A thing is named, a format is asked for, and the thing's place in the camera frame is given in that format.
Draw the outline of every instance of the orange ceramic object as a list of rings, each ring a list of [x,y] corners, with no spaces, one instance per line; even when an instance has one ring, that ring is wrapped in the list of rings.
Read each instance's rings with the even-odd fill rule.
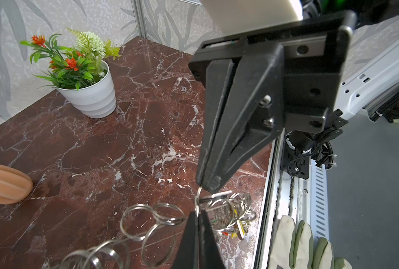
[[[23,200],[32,190],[31,178],[14,168],[0,165],[0,204]]]

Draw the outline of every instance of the green light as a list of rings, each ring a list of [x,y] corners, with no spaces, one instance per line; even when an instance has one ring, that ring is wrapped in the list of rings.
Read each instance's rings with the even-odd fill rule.
[[[345,2],[346,2],[346,0],[337,0],[336,1],[336,8],[341,9]]]

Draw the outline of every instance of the orange flower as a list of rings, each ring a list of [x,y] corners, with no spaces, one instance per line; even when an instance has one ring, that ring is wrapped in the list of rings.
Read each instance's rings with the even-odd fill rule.
[[[84,53],[81,53],[81,52],[79,52],[79,51],[75,51],[75,52],[77,53],[78,56],[81,56],[81,57],[84,56]]]
[[[72,57],[71,59],[66,59],[66,63],[68,64],[68,67],[65,69],[73,69],[74,71],[78,71],[77,61]]]
[[[50,67],[49,67],[49,68],[51,68],[51,69],[56,69],[57,66],[54,66],[53,63],[54,63],[54,61],[50,61]]]
[[[37,37],[36,35],[34,35],[32,36],[32,41],[34,42],[35,45],[43,46],[44,48],[46,48],[46,46],[44,45],[45,36],[40,35],[39,37]]]

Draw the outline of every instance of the black mounting bracket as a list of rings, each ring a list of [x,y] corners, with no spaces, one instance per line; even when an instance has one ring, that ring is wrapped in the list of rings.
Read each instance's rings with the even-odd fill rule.
[[[200,186],[219,191],[284,127],[324,131],[356,21],[342,11],[201,44],[189,63],[206,88]]]

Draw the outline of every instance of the potted plant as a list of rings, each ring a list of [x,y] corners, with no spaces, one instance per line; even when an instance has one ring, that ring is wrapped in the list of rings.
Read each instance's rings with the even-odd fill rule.
[[[75,108],[91,118],[102,118],[116,108],[116,92],[108,64],[102,59],[120,57],[119,48],[111,40],[103,42],[92,32],[68,30],[77,37],[75,46],[57,44],[54,34],[48,40],[44,36],[32,36],[32,41],[21,41],[33,52],[30,61],[50,58],[45,76],[37,76],[52,83]]]

